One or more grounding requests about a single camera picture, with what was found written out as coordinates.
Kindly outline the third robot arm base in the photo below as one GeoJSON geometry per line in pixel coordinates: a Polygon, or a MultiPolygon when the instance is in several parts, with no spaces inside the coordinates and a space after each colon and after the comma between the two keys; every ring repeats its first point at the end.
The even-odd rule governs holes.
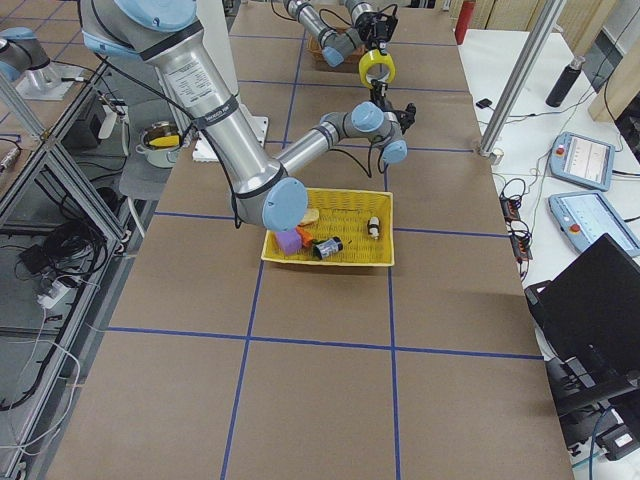
{"type": "Polygon", "coordinates": [[[1,73],[28,100],[60,101],[73,84],[84,83],[84,68],[55,64],[35,33],[26,27],[1,32],[1,73]]]}

